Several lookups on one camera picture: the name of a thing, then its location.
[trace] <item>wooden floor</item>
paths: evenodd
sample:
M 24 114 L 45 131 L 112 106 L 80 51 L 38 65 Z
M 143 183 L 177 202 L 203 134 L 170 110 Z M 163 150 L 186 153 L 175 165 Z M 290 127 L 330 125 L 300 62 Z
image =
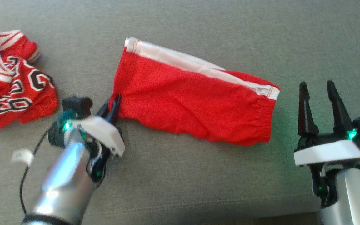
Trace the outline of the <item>wooden floor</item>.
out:
M 254 220 L 210 222 L 202 225 L 320 225 L 320 220 L 316 213 L 305 213 Z

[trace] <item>red garment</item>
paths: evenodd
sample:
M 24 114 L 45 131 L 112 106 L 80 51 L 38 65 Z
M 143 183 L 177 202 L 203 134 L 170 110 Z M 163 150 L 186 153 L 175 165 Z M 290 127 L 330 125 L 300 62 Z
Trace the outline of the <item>red garment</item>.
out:
M 119 116 L 147 127 L 252 145 L 270 140 L 279 92 L 264 79 L 131 37 L 110 102 L 120 93 Z
M 40 55 L 37 45 L 18 30 L 0 33 L 0 128 L 53 114 L 58 106 L 51 77 L 26 61 Z

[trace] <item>white cable tag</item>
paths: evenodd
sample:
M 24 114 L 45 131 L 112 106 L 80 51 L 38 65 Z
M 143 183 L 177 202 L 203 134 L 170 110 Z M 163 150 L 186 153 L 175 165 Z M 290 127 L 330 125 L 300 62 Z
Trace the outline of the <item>white cable tag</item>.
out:
M 34 155 L 28 149 L 21 149 L 16 150 L 12 154 L 11 162 L 25 162 L 28 167 L 30 167 L 31 163 L 33 162 Z

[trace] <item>gray upholstery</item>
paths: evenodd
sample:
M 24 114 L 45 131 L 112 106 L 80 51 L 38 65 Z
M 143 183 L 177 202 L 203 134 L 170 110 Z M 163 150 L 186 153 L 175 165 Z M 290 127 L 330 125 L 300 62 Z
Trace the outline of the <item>gray upholstery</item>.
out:
M 307 82 L 314 119 L 333 127 L 326 81 L 350 116 L 360 116 L 360 1 L 355 0 L 0 0 L 0 32 L 36 41 L 36 66 L 54 78 L 60 99 L 89 96 L 95 113 L 112 92 L 126 37 L 244 71 L 282 89 L 272 139 L 252 147 L 198 140 L 121 120 L 123 158 L 108 162 L 84 224 L 194 224 L 317 211 L 308 168 L 294 165 L 298 85 Z M 0 224 L 23 218 L 18 188 L 24 165 L 12 152 L 33 149 L 54 116 L 0 130 Z M 30 208 L 62 150 L 47 141 L 30 168 Z

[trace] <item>gray fabric surface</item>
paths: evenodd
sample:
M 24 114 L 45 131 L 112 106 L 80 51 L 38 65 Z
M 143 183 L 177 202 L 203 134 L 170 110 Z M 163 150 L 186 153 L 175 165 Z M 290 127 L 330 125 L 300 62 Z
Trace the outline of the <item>gray fabric surface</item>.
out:
M 326 80 L 350 116 L 360 116 L 360 1 L 354 0 L 0 0 L 0 32 L 36 41 L 36 66 L 60 99 L 88 95 L 96 110 L 112 92 L 124 39 L 141 40 L 244 71 L 280 86 L 272 139 L 253 147 L 211 143 L 122 120 L 126 152 L 110 160 L 84 224 L 193 224 L 317 211 L 310 172 L 294 165 L 298 85 L 308 84 L 323 132 L 332 130 Z M 23 214 L 24 165 L 14 150 L 33 149 L 54 117 L 0 130 L 0 224 Z M 61 149 L 45 141 L 24 187 L 27 207 Z

